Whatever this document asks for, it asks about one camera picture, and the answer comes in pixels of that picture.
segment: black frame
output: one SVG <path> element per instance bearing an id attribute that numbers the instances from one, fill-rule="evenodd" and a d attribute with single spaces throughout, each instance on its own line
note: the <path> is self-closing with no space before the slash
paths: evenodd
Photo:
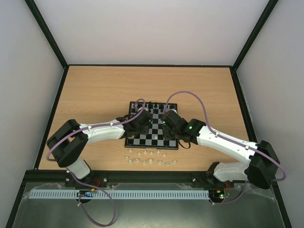
<path id="1" fill-rule="evenodd" d="M 257 142 L 257 137 L 255 135 L 254 132 L 254 128 L 252 125 L 252 121 L 249 115 L 249 111 L 245 102 L 245 98 L 243 95 L 243 91 L 242 88 L 240 86 L 240 82 L 238 79 L 238 75 L 237 75 L 237 69 L 240 66 L 240 64 L 242 63 L 243 59 L 245 58 L 247 52 L 249 51 L 250 47 L 252 46 L 252 44 L 254 43 L 256 37 L 258 36 L 260 30 L 262 29 L 263 25 L 265 24 L 266 20 L 268 19 L 268 17 L 270 16 L 272 10 L 274 9 L 274 7 L 276 6 L 278 0 L 269 0 L 268 4 L 266 5 L 264 11 L 262 12 L 259 20 L 257 21 L 254 29 L 252 30 L 250 36 L 248 37 L 243 49 L 241 50 L 239 56 L 237 57 L 235 63 L 233 66 L 213 66 L 213 65 L 125 65 L 125 64 L 103 64 L 103 65 L 86 65 L 86 64 L 79 64 L 79 65 L 69 65 L 54 37 L 52 36 L 50 30 L 48 29 L 48 26 L 46 24 L 46 22 L 44 21 L 37 5 L 35 4 L 34 0 L 25 0 L 28 8 L 30 9 L 30 11 L 32 12 L 34 18 L 36 19 L 38 25 L 40 26 L 42 32 L 44 33 L 46 39 L 48 40 L 50 46 L 52 47 L 54 53 L 56 54 L 59 62 L 62 65 L 62 68 L 64 69 L 63 75 L 62 75 L 62 79 L 57 91 L 57 95 L 49 116 L 49 120 L 47 123 L 47 127 L 41 142 L 41 146 L 37 155 L 37 159 L 34 165 L 34 169 L 33 170 L 28 170 L 26 171 L 23 181 L 21 183 L 20 189 L 18 191 L 17 197 L 15 199 L 15 203 L 13 205 L 11 214 L 9 216 L 9 220 L 7 222 L 6 228 L 11 228 L 13 226 L 14 223 L 14 219 L 15 216 L 17 214 L 18 211 L 18 207 L 20 204 L 20 201 L 22 199 L 24 190 L 25 190 L 25 186 L 28 182 L 63 182 L 64 179 L 66 178 L 66 172 L 65 171 L 59 171 L 59 170 L 48 170 L 48 171 L 40 171 L 38 170 L 38 166 L 43 154 L 43 150 L 44 147 L 46 145 L 46 141 L 47 141 L 47 136 L 49 134 L 49 130 L 50 127 L 52 125 L 53 122 L 53 118 L 56 112 L 56 108 L 60 99 L 60 95 L 63 89 L 63 85 L 67 76 L 67 72 L 69 69 L 69 66 L 114 66 L 114 67 L 126 67 L 126 66 L 131 66 L 131 67 L 229 67 L 230 72 L 231 72 L 231 76 L 232 76 L 232 80 L 234 83 L 234 87 L 236 90 L 236 94 L 237 94 L 237 98 L 238 98 L 238 102 L 239 102 L 239 106 L 243 115 L 243 119 L 244 119 L 244 123 L 245 123 L 245 127 L 246 127 L 246 131 L 248 134 L 248 138 L 250 141 L 254 141 Z M 98 172 L 100 175 L 104 175 L 106 176 L 109 180 L 112 180 L 112 182 L 125 182 L 125 179 L 127 177 L 130 177 L 127 182 L 132 182 L 132 181 L 140 181 L 142 180 L 142 182 L 158 182 L 158 183 L 170 183 L 170 182 L 174 182 L 174 183 L 185 183 L 185 184 L 190 184 L 193 185 L 192 179 L 195 178 L 197 175 L 201 175 L 201 173 L 203 172 L 178 172 L 178 171 L 164 171 L 164 172 L 154 172 L 154 171 L 95 171 Z M 278 201 L 278 205 L 282 214 L 282 218 L 285 224 L 286 228 L 291 228 L 291 223 L 288 217 L 288 214 L 286 212 L 285 206 L 284 206 L 284 202 L 278 187 L 277 182 L 273 182 L 272 184 L 273 190 L 274 190 L 274 194 L 275 197 Z"/>

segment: wooden tabletop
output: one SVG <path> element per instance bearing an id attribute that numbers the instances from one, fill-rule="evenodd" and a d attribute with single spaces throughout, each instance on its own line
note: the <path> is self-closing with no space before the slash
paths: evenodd
<path id="1" fill-rule="evenodd" d="M 69 119 L 80 124 L 108 122 L 128 114 L 130 101 L 143 98 L 147 102 L 166 102 L 180 90 L 194 92 L 202 99 L 212 127 L 248 140 L 229 68 L 204 67 L 70 66 L 49 136 Z M 178 104 L 179 115 L 187 121 L 204 121 L 202 107 L 195 97 L 180 94 L 170 102 Z M 46 160 L 47 151 L 46 147 L 39 169 L 60 169 L 56 162 Z M 179 147 L 178 151 L 161 150 L 159 154 L 155 149 L 147 151 L 154 153 L 144 154 L 143 149 L 137 148 L 129 152 L 124 139 L 107 140 L 85 147 L 81 158 L 93 170 L 125 171 L 206 171 L 213 162 L 236 161 L 212 148 L 194 144 L 188 150 Z M 130 165 L 126 156 L 140 162 Z"/>

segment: white wall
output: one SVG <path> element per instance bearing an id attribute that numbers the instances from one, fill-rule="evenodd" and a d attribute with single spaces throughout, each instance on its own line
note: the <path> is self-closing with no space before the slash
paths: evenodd
<path id="1" fill-rule="evenodd" d="M 0 227 L 32 169 L 62 67 L 22 0 L 0 7 Z"/>
<path id="2" fill-rule="evenodd" d="M 259 140 L 289 176 L 279 183 L 293 227 L 303 227 L 304 1 L 279 1 L 238 70 Z"/>
<path id="3" fill-rule="evenodd" d="M 36 0 L 69 64 L 232 65 L 268 0 Z"/>

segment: chessboard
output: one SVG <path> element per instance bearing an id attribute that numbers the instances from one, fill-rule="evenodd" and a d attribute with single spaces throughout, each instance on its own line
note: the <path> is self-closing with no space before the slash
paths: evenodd
<path id="1" fill-rule="evenodd" d="M 137 113 L 139 107 L 142 107 L 143 102 L 138 102 L 135 107 L 135 102 L 131 101 L 129 106 L 129 116 Z M 153 115 L 153 119 L 149 126 L 147 135 L 138 134 L 125 139 L 125 147 L 131 148 L 155 148 L 155 149 L 168 149 L 178 150 L 178 140 L 165 140 L 162 132 L 163 122 L 161 117 L 164 114 L 164 106 L 166 103 L 148 102 L 146 108 L 149 113 Z M 168 109 L 175 109 L 177 111 L 177 104 L 169 103 Z"/>

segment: purple cable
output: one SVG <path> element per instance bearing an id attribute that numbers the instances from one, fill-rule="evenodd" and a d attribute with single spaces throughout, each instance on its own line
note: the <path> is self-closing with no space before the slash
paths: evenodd
<path id="1" fill-rule="evenodd" d="M 82 203 L 80 202 L 81 200 L 81 197 L 84 195 L 80 195 L 79 196 L 79 199 L 78 199 L 78 203 L 79 203 L 79 206 L 82 208 L 82 210 L 84 211 L 85 215 L 87 216 L 87 218 L 93 223 L 95 224 L 96 226 L 99 226 L 99 227 L 109 227 L 110 225 L 112 225 L 114 223 L 114 220 L 115 220 L 115 217 L 116 217 L 116 206 L 115 206 L 115 203 L 114 203 L 114 200 L 112 199 L 112 197 L 110 196 L 109 193 L 107 193 L 105 190 L 99 188 L 99 187 L 96 187 L 94 185 L 90 185 L 90 184 L 85 184 L 83 182 L 80 182 L 77 177 L 74 175 L 74 173 L 70 172 L 70 174 L 72 175 L 72 177 L 74 178 L 74 180 L 78 183 L 78 184 L 81 184 L 81 185 L 84 185 L 84 186 L 87 186 L 87 187 L 90 187 L 90 188 L 94 188 L 94 189 L 98 189 L 100 191 L 102 191 L 104 194 L 107 195 L 107 197 L 109 197 L 109 199 L 111 200 L 112 202 L 112 205 L 113 205 L 113 217 L 112 217 L 112 220 L 108 223 L 108 224 L 100 224 L 98 222 L 96 222 L 95 220 L 93 220 L 89 214 L 87 213 L 86 209 L 84 208 L 84 206 L 82 206 Z"/>
<path id="2" fill-rule="evenodd" d="M 197 95 L 195 95 L 195 94 L 192 93 L 192 92 L 189 92 L 189 91 L 178 91 L 178 92 L 172 94 L 172 95 L 168 98 L 167 103 L 166 103 L 166 105 L 165 105 L 165 112 L 166 112 L 166 109 L 167 109 L 167 107 L 168 107 L 168 103 L 169 103 L 170 99 L 171 99 L 174 95 L 176 95 L 176 94 L 182 94 L 182 93 L 190 94 L 190 95 L 196 97 L 196 99 L 198 99 L 198 101 L 200 102 L 200 104 L 201 104 L 201 106 L 203 107 L 203 110 L 204 110 L 206 125 L 207 125 L 207 127 L 209 128 L 209 130 L 210 130 L 214 135 L 216 135 L 216 132 L 211 128 L 211 126 L 210 126 L 210 124 L 209 124 L 209 120 L 208 120 L 208 117 L 207 117 L 207 111 L 206 111 L 206 108 L 205 108 L 204 103 L 202 102 L 202 100 L 201 100 Z M 225 136 L 223 136 L 223 135 L 218 134 L 218 137 L 219 137 L 219 138 L 222 138 L 222 139 L 224 139 L 224 140 L 227 140 L 228 142 L 234 143 L 234 144 L 236 144 L 236 145 L 239 145 L 239 146 L 242 146 L 242 147 L 246 147 L 246 145 L 244 145 L 244 144 L 242 144 L 242 143 L 240 143 L 240 142 L 234 141 L 234 140 L 232 140 L 232 139 L 230 139 L 230 138 L 227 138 L 227 137 L 225 137 Z M 260 155 L 262 155 L 263 157 L 267 158 L 268 160 L 270 160 L 273 164 L 275 164 L 275 165 L 282 171 L 283 177 L 280 178 L 280 179 L 274 179 L 274 181 L 283 181 L 283 180 L 286 179 L 287 173 L 286 173 L 285 169 L 284 169 L 279 163 L 277 163 L 273 158 L 269 157 L 268 155 L 264 154 L 263 152 L 258 151 L 257 149 L 252 148 L 252 147 L 250 147 L 250 146 L 249 146 L 249 149 L 252 150 L 252 151 L 254 151 L 254 152 L 256 152 L 256 153 L 258 153 L 258 154 L 260 154 Z"/>
<path id="3" fill-rule="evenodd" d="M 231 200 L 231 201 L 228 201 L 228 202 L 222 202 L 222 203 L 215 203 L 213 202 L 211 199 L 209 199 L 209 201 L 212 203 L 212 204 L 215 204 L 215 205 L 224 205 L 224 204 L 229 204 L 229 203 L 233 203 L 237 200 L 239 200 L 245 193 L 245 190 L 246 190 L 246 186 L 247 186 L 247 181 L 245 181 L 245 186 L 243 187 L 243 190 L 241 192 L 241 194 L 239 194 L 238 197 L 236 197 L 235 199 Z"/>
<path id="4" fill-rule="evenodd" d="M 138 99 L 136 102 L 135 102 L 135 105 L 137 104 L 137 102 L 139 101 L 143 101 L 143 107 L 146 106 L 146 102 L 144 99 L 140 98 Z M 123 121 L 123 122 L 117 122 L 117 123 L 113 123 L 113 126 L 115 125 L 121 125 L 121 124 L 126 124 L 132 120 L 134 120 L 135 118 L 137 118 L 142 112 L 143 112 L 144 108 L 142 108 L 139 113 L 137 113 L 135 116 L 133 116 L 131 119 L 129 120 L 126 120 L 126 121 Z M 92 129 L 93 128 L 96 128 L 96 127 L 104 127 L 104 126 L 110 126 L 109 123 L 100 123 L 100 124 L 96 124 L 96 125 L 93 125 L 92 126 Z M 50 161 L 50 162 L 55 162 L 56 160 L 55 159 L 51 159 L 49 158 L 49 156 L 51 155 L 51 153 L 61 144 L 63 143 L 65 140 L 67 140 L 68 138 L 72 137 L 73 135 L 79 133 L 79 132 L 82 132 L 82 131 L 86 131 L 88 130 L 89 128 L 88 127 L 84 127 L 84 128 L 81 128 L 81 129 L 78 129 L 76 131 L 73 131 L 72 133 L 68 134 L 67 136 L 63 137 L 61 140 L 59 140 L 59 142 L 57 142 L 50 150 L 49 152 L 47 153 L 47 160 Z"/>

